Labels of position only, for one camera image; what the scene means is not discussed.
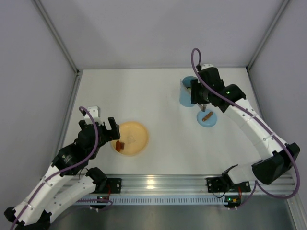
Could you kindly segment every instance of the brown sausage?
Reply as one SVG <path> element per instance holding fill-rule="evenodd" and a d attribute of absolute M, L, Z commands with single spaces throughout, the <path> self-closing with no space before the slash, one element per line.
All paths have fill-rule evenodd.
<path fill-rule="evenodd" d="M 213 112 L 209 112 L 206 116 L 203 117 L 202 121 L 208 120 L 213 115 Z"/>

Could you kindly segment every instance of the metal floor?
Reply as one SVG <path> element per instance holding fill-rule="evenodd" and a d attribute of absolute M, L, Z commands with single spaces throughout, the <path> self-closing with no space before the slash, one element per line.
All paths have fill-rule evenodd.
<path fill-rule="evenodd" d="M 291 230 L 286 201 L 254 196 L 238 211 L 224 206 L 113 206 L 96 213 L 71 207 L 50 230 Z"/>

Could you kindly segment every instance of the food item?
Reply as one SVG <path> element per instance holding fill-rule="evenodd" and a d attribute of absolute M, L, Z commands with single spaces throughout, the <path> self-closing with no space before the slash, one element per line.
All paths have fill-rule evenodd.
<path fill-rule="evenodd" d="M 119 140 L 116 142 L 115 149 L 117 152 L 120 152 L 120 150 L 123 150 L 125 148 L 125 143 L 120 142 Z"/>
<path fill-rule="evenodd" d="M 213 115 L 213 112 L 209 112 L 206 116 L 203 117 L 202 121 L 208 120 Z"/>

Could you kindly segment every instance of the black bracket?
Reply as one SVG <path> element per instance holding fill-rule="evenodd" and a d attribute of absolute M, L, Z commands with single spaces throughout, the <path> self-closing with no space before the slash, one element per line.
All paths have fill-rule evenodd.
<path fill-rule="evenodd" d="M 238 188 L 240 187 L 242 193 L 250 192 L 249 182 L 242 182 L 240 184 L 234 184 L 231 187 L 224 183 L 222 177 L 209 177 L 207 180 L 207 188 L 209 193 L 223 193 L 223 192 L 239 192 Z"/>
<path fill-rule="evenodd" d="M 107 178 L 105 187 L 100 191 L 93 192 L 108 194 L 109 190 L 111 190 L 111 194 L 119 194 L 121 192 L 121 178 Z"/>

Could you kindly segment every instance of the cable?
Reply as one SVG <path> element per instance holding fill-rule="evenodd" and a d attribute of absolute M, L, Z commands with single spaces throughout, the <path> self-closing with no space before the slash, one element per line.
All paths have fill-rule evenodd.
<path fill-rule="evenodd" d="M 229 104 L 231 104 L 232 106 L 234 107 L 237 107 L 238 109 L 240 109 L 241 111 L 243 111 L 244 113 L 248 114 L 249 116 L 253 116 L 253 114 L 251 112 L 249 112 L 248 110 L 244 109 L 243 107 L 241 107 L 240 105 L 230 101 L 229 99 L 227 99 L 226 97 L 220 95 L 218 92 L 216 92 L 215 90 L 213 90 L 211 87 L 209 87 L 209 85 L 207 85 L 203 79 L 201 79 L 200 75 L 198 74 L 197 70 L 196 70 L 196 67 L 195 67 L 195 64 L 194 64 L 194 53 L 195 51 L 198 52 L 199 54 L 199 57 L 201 57 L 201 52 L 199 49 L 197 48 L 194 48 L 192 50 L 192 53 L 191 53 L 191 64 L 192 64 L 192 68 L 194 70 L 194 73 L 196 74 L 197 78 L 199 79 L 199 81 L 202 83 L 202 85 L 204 87 L 206 87 L 211 93 L 213 93 L 214 95 L 218 96 L 219 98 L 223 99 L 224 101 L 228 102 Z M 293 167 L 294 167 L 294 170 L 295 170 L 295 174 L 296 174 L 296 186 L 295 186 L 295 189 L 294 191 L 288 195 L 288 196 L 278 196 L 278 195 L 273 195 L 269 192 L 267 192 L 266 190 L 264 190 L 264 188 L 262 188 L 262 186 L 258 183 L 258 181 L 255 181 L 255 189 L 256 189 L 256 186 L 259 186 L 259 188 L 265 193 L 267 194 L 268 196 L 270 197 L 273 197 L 273 198 L 277 198 L 277 199 L 289 199 L 291 197 L 294 197 L 297 192 L 298 192 L 298 189 L 300 187 L 300 184 L 301 184 L 301 179 L 300 179 L 300 175 L 299 175 L 299 171 L 298 171 L 298 168 L 297 168 L 297 165 L 295 163 L 295 160 L 293 159 L 291 153 L 289 152 L 289 150 L 286 148 L 286 146 L 270 131 L 270 129 L 262 122 L 260 121 L 259 118 L 257 118 L 256 116 L 254 117 L 254 119 L 258 122 L 258 124 L 260 124 L 265 131 L 268 132 L 269 135 L 272 136 L 272 138 L 275 139 L 275 141 L 283 148 L 283 150 L 286 152 L 287 156 L 289 157 Z"/>
<path fill-rule="evenodd" d="M 228 209 L 231 209 L 231 210 L 237 210 L 238 208 L 241 208 L 242 206 L 244 206 L 249 199 L 251 199 L 251 197 L 254 195 L 255 191 L 256 191 L 256 187 L 257 187 L 257 184 L 256 184 L 256 181 L 255 181 L 255 185 L 254 185 L 254 188 L 253 190 L 251 191 L 251 193 L 249 194 L 249 196 L 246 198 L 246 200 L 240 204 L 240 206 L 237 206 L 236 208 L 234 207 L 229 207 Z"/>
<path fill-rule="evenodd" d="M 111 186 L 108 184 L 107 187 L 109 188 L 109 193 L 107 194 L 107 199 L 110 199 L 111 196 Z"/>
<path fill-rule="evenodd" d="M 70 169 L 73 169 L 73 168 L 78 167 L 79 165 L 83 164 L 84 162 L 86 162 L 87 160 L 89 160 L 89 159 L 91 158 L 91 156 L 95 153 L 95 151 L 96 151 L 96 149 L 97 149 L 97 146 L 98 146 L 98 129 L 97 129 L 97 125 L 96 125 L 96 123 L 95 123 L 95 121 L 94 121 L 92 115 L 87 111 L 87 109 L 85 109 L 84 107 L 80 106 L 80 107 L 79 107 L 79 111 L 80 111 L 80 112 L 85 111 L 85 112 L 88 114 L 88 116 L 90 117 L 90 119 L 91 119 L 91 121 L 92 121 L 92 123 L 93 123 L 93 127 L 94 127 L 94 130 L 95 130 L 95 144 L 94 144 L 93 150 L 92 150 L 91 153 L 90 153 L 86 158 L 84 158 L 82 161 L 80 161 L 80 162 L 78 162 L 78 163 L 76 163 L 76 164 L 74 164 L 74 165 L 71 165 L 71 166 L 69 166 L 69 167 L 67 167 L 67 168 L 65 168 L 65 169 L 62 169 L 62 170 L 60 170 L 60 171 L 58 171 L 58 172 L 56 172 L 56 173 L 50 175 L 49 177 L 47 177 L 47 178 L 45 179 L 45 182 L 49 181 L 51 178 L 53 178 L 54 176 L 56 176 L 56 175 L 58 175 L 58 174 L 60 174 L 60 173 L 66 172 L 66 171 L 68 171 L 68 170 L 70 170 Z M 34 197 L 37 195 L 37 193 L 39 192 L 39 190 L 40 190 L 43 186 L 44 186 L 44 183 L 41 183 L 41 184 L 39 185 L 39 187 L 35 190 L 35 192 L 33 193 L 33 195 L 32 195 L 32 196 L 30 197 L 30 199 L 28 200 L 28 204 L 31 203 L 31 201 L 34 199 Z M 28 207 L 28 205 L 25 205 L 25 206 L 23 207 L 23 209 L 21 210 L 21 212 L 18 214 L 18 216 L 17 216 L 16 219 L 14 220 L 14 222 L 13 222 L 13 224 L 12 224 L 10 230 L 13 230 L 13 229 L 14 229 L 15 224 L 17 223 L 17 221 L 19 220 L 19 218 L 21 217 L 21 215 L 24 213 L 24 211 L 27 209 L 27 207 Z"/>
<path fill-rule="evenodd" d="M 221 195 L 221 196 L 217 196 L 216 194 L 214 194 L 214 192 L 212 192 L 212 194 L 216 197 L 216 198 L 222 198 L 225 194 L 226 194 L 226 191 L 223 193 L 223 195 Z"/>
<path fill-rule="evenodd" d="M 78 200 L 76 203 L 84 203 L 84 202 L 92 202 L 92 201 L 99 201 L 100 203 L 111 203 L 108 206 L 105 206 L 101 211 L 109 210 L 113 206 L 112 200 L 106 200 L 106 199 L 84 199 L 84 200 Z"/>
<path fill-rule="evenodd" d="M 242 192 L 241 192 L 240 186 L 238 187 L 238 192 L 239 192 L 239 198 L 241 199 L 241 197 L 242 197 Z"/>
<path fill-rule="evenodd" d="M 79 179 L 80 179 L 80 176 L 81 176 L 81 173 L 82 173 L 83 169 L 81 169 L 81 170 L 80 170 L 80 173 L 79 173 Z"/>
<path fill-rule="evenodd" d="M 110 200 L 104 200 L 104 201 L 107 201 L 106 203 L 110 202 L 111 205 L 109 205 L 109 206 L 112 206 L 112 205 L 113 205 L 113 202 L 110 201 Z M 106 210 L 107 210 L 106 207 L 109 207 L 109 206 L 105 206 L 103 209 L 96 209 L 96 211 L 97 211 L 97 210 L 98 210 L 98 212 L 100 212 L 100 211 L 106 211 Z M 77 210 L 79 210 L 79 209 L 84 209 L 84 208 L 88 208 L 88 209 L 90 209 L 90 210 L 93 210 L 91 206 L 78 206 L 78 207 L 76 207 L 76 208 L 73 208 L 73 209 L 69 210 L 66 214 L 60 216 L 60 218 L 57 218 L 57 219 L 52 223 L 51 226 L 54 227 L 54 226 L 58 225 L 65 217 L 67 217 L 67 216 L 70 215 L 71 213 L 73 213 L 73 212 L 75 212 L 75 211 L 77 211 Z"/>

